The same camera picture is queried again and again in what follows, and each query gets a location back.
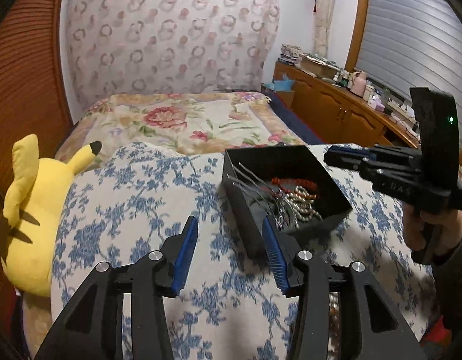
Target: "blue floral bedspread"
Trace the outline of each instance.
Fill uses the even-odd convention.
[[[310,146],[323,162],[328,146]],[[100,261],[135,263],[181,232],[189,215],[199,238],[180,297],[164,299],[176,359],[285,359],[297,298],[284,298],[266,266],[246,257],[226,193],[223,154],[181,156],[148,143],[120,147],[100,169],[76,177],[61,216],[52,265],[52,316]],[[421,339],[434,308],[429,268],[402,238],[401,202],[349,171],[328,168],[353,211],[314,253],[347,266],[363,261]],[[132,357],[130,298],[124,357]]]

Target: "black box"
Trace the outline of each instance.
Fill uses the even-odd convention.
[[[234,171],[233,164],[239,167],[238,162],[269,183],[272,178],[278,177],[279,179],[306,179],[318,185],[319,199],[315,202],[314,208],[321,214],[323,220],[313,218],[301,225],[298,230],[288,232],[303,248],[309,240],[329,235],[352,210],[350,203],[329,173],[306,146],[269,146],[226,150],[222,182],[246,253],[250,258],[266,256],[261,237],[266,212],[258,204],[250,204],[252,199],[234,186],[228,178],[230,175],[251,185],[248,180]]]

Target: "wooden wardrobe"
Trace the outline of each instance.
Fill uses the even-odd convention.
[[[0,213],[13,181],[11,149],[38,136],[41,157],[54,157],[71,131],[61,74],[61,0],[0,0]],[[14,289],[0,262],[0,326],[9,321]]]

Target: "silver screw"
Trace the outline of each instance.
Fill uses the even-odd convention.
[[[96,265],[96,270],[98,272],[106,272],[109,267],[110,265],[107,262],[101,261],[100,263],[98,263],[98,265]]]
[[[148,254],[148,258],[152,261],[158,261],[163,257],[163,254],[159,250],[153,250]]]
[[[353,262],[353,264],[351,265],[351,267],[356,271],[356,272],[362,272],[365,270],[365,265],[362,263],[362,262],[359,262],[359,261],[355,261]]]
[[[298,253],[298,257],[302,260],[310,260],[313,258],[313,254],[309,250],[302,250]]]

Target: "wooden window frame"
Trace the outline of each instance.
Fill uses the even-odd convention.
[[[362,37],[365,33],[366,17],[368,15],[369,0],[358,0],[356,9],[356,19],[354,21],[354,29],[349,45],[348,58],[346,60],[345,69],[354,71],[358,62],[359,51],[361,50]],[[462,166],[462,148],[460,150],[460,166]]]

